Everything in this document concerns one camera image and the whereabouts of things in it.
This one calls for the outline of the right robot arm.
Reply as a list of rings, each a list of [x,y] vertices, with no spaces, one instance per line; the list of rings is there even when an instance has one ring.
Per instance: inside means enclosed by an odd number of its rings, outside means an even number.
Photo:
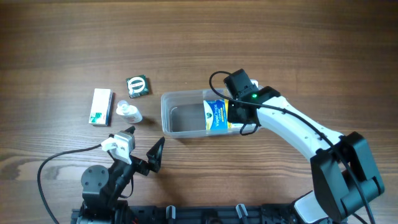
[[[230,96],[228,120],[276,133],[309,161],[313,190],[291,206],[292,223],[341,223],[385,191],[367,140],[330,130],[295,109],[270,86],[259,88],[243,69],[223,80]]]

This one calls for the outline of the blue VapoDrops box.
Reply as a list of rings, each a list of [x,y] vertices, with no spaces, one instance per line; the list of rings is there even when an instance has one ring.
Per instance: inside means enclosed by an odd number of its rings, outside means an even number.
[[[226,99],[203,101],[206,130],[229,129],[228,103]]]

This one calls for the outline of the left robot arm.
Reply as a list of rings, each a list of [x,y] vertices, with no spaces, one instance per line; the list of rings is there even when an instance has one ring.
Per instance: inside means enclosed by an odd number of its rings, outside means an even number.
[[[135,127],[110,134],[99,146],[113,160],[111,167],[95,165],[81,177],[83,203],[71,216],[72,223],[139,223],[123,191],[134,185],[134,174],[147,176],[161,168],[165,138],[160,138],[148,152],[147,160],[131,155],[135,149]]]

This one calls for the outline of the green Zam-Buk box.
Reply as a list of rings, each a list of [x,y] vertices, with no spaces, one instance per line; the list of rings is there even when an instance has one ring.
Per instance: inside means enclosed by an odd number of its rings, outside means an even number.
[[[126,84],[130,98],[137,98],[149,94],[148,81],[145,75],[127,78]]]

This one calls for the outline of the white green medicine box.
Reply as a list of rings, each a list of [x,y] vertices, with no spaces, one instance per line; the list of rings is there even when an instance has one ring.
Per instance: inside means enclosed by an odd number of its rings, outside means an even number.
[[[107,126],[112,100],[111,89],[95,88],[88,123],[93,126]]]

